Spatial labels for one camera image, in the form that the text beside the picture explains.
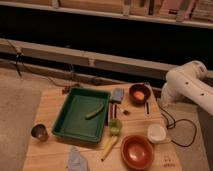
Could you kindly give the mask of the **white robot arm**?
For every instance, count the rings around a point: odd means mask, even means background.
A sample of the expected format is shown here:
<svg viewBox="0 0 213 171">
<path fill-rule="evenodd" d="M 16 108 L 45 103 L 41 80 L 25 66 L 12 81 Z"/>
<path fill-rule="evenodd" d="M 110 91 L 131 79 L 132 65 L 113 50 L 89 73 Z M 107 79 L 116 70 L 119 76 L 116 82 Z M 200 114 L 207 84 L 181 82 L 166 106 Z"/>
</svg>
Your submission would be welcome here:
<svg viewBox="0 0 213 171">
<path fill-rule="evenodd" d="M 161 91 L 162 106 L 187 97 L 213 116 L 213 87 L 203 82 L 206 74 L 206 66 L 197 60 L 170 69 Z"/>
</svg>

